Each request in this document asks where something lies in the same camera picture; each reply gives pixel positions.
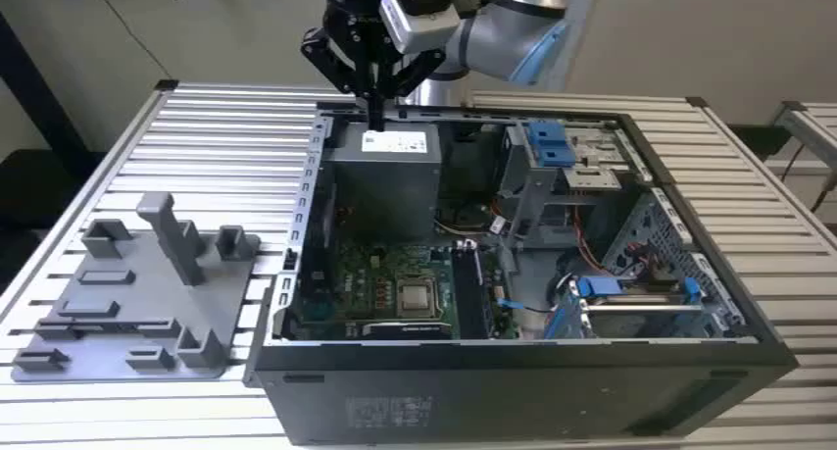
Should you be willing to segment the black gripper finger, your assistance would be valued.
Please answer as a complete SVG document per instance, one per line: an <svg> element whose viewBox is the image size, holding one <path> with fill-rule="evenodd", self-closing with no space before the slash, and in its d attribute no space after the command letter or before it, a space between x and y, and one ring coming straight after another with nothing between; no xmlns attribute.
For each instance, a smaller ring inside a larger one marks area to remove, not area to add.
<svg viewBox="0 0 837 450"><path fill-rule="evenodd" d="M396 97L406 97L415 90L426 78L446 59L446 53L440 49L431 49L418 53L408 64L396 72L396 63L403 56L399 53L390 54L378 63L375 82L375 130L384 130L386 103Z"/></svg>
<svg viewBox="0 0 837 450"><path fill-rule="evenodd" d="M336 37L326 27L310 29L302 38L300 53L334 87L364 103L367 127L376 130L372 62L358 27L338 29Z"/></svg>

